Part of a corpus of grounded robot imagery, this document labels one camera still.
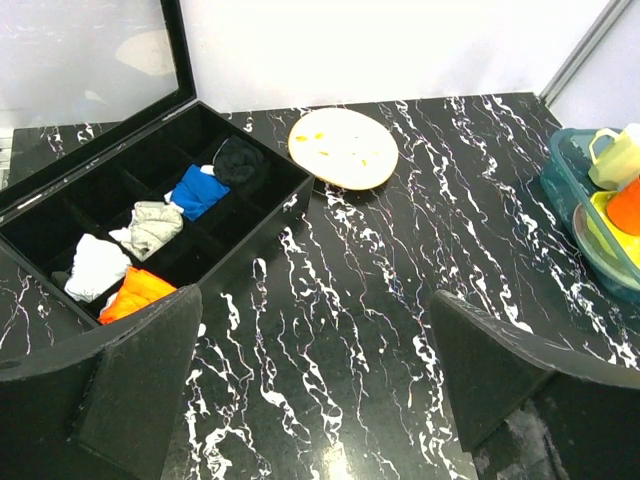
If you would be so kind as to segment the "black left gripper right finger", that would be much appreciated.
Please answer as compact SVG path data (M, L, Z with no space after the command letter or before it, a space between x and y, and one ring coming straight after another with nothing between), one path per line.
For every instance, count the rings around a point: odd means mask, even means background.
M463 451L481 479L636 479L639 373L444 291L431 326Z

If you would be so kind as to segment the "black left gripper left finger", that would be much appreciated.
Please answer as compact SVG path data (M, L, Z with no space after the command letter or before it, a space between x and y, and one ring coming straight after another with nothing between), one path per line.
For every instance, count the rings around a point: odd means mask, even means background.
M202 312L189 285L3 361L2 478L160 478Z

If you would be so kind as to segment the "orange underwear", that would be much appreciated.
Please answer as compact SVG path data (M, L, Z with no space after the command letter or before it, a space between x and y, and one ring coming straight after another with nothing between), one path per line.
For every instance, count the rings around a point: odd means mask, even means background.
M107 325L172 294L176 288L149 271L129 267L119 290L106 302L98 321Z

